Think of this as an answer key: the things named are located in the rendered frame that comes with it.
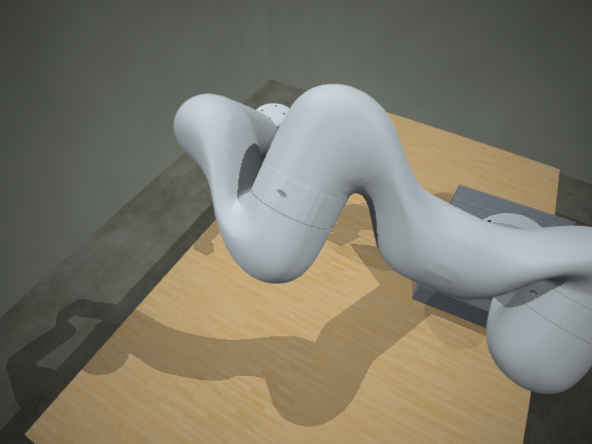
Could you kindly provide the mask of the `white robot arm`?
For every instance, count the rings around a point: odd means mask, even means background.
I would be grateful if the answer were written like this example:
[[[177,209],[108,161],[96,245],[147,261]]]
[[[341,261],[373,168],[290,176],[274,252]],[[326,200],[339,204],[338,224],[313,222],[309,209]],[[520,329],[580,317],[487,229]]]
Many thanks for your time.
[[[513,213],[482,220],[430,194],[387,112],[354,87],[314,87],[290,109],[235,102],[194,96],[174,132],[204,172],[221,237],[247,274],[272,284],[303,275],[357,193],[394,271],[447,295],[493,297],[487,345],[511,381],[557,394],[589,371],[592,227],[542,228]]]

